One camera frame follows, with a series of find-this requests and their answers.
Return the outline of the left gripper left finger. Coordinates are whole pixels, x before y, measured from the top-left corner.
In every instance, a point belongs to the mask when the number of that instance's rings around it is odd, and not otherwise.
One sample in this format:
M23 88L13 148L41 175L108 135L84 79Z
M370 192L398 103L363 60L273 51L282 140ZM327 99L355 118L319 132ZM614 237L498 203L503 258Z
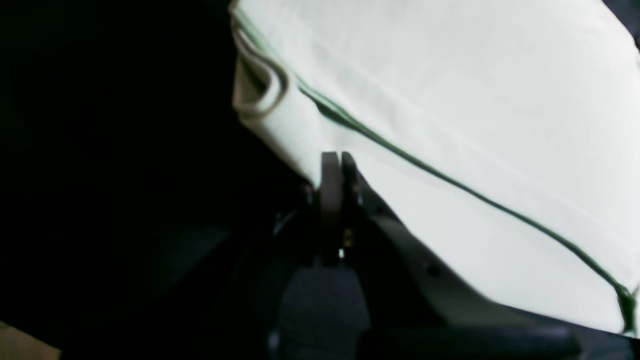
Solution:
M343 172L336 152L321 154L321 181L301 222L302 264L339 265L343 248Z

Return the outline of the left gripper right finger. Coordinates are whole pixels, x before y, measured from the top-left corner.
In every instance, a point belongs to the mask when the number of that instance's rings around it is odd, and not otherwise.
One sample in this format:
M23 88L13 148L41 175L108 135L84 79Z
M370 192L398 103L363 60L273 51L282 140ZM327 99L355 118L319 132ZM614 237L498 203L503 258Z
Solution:
M353 231L350 260L375 327L524 327L531 321L486 299L418 240L342 153Z

